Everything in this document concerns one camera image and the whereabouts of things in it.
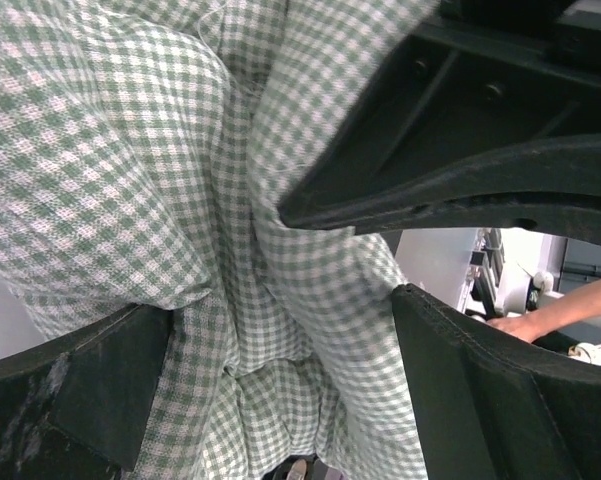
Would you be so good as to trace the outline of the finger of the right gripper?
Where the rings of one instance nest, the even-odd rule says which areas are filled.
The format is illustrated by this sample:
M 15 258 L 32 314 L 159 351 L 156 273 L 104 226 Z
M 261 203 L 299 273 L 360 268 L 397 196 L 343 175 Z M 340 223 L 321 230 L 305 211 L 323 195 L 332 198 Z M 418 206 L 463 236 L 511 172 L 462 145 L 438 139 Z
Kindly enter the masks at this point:
M 534 140 L 601 134 L 601 73 L 554 43 L 429 19 L 382 62 L 306 176 L 354 191 L 410 168 Z
M 601 134 L 534 140 L 410 168 L 356 192 L 342 179 L 306 177 L 284 201 L 295 229 L 518 227 L 601 246 Z

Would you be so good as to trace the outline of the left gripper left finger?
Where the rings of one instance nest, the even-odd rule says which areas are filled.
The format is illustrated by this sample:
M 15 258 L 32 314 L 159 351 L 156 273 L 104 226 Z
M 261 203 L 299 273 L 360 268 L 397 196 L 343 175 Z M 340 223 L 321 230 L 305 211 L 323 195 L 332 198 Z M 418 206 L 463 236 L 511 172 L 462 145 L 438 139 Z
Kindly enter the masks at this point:
M 173 314 L 129 306 L 0 360 L 0 479 L 119 479 L 144 439 Z

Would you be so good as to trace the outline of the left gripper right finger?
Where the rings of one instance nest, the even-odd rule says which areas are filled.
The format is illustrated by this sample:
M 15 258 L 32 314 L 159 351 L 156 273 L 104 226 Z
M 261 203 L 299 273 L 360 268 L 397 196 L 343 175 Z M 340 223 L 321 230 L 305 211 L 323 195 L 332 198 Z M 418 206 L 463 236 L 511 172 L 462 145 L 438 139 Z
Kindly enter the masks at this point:
M 408 284 L 391 295 L 432 479 L 601 479 L 601 367 L 520 341 Z

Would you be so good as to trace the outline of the green checkered cushion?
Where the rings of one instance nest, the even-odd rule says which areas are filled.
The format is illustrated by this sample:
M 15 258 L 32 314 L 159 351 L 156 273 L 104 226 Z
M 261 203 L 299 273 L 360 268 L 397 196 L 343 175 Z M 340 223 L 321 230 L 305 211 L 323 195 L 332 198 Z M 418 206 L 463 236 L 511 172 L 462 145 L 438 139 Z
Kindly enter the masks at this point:
M 136 479 L 423 479 L 384 239 L 276 205 L 431 1 L 0 1 L 0 279 L 174 313 Z

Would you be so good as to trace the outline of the bare person forearm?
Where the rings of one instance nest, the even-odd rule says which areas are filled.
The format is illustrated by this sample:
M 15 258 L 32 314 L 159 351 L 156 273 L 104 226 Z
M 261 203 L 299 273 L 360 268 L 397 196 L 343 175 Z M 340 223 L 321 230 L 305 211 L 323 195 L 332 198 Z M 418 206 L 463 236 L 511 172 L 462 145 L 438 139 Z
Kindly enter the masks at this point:
M 526 320 L 530 327 L 528 341 L 595 317 L 601 317 L 601 280 L 573 290 L 530 313 Z

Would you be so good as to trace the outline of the bare person hand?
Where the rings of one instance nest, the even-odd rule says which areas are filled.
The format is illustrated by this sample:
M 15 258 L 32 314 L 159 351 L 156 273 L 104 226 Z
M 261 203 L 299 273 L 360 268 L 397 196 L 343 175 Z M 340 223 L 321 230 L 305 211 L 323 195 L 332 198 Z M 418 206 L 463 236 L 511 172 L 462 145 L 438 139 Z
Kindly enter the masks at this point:
M 516 317 L 493 318 L 487 324 L 527 343 L 533 343 L 544 335 L 541 322 L 534 312 Z

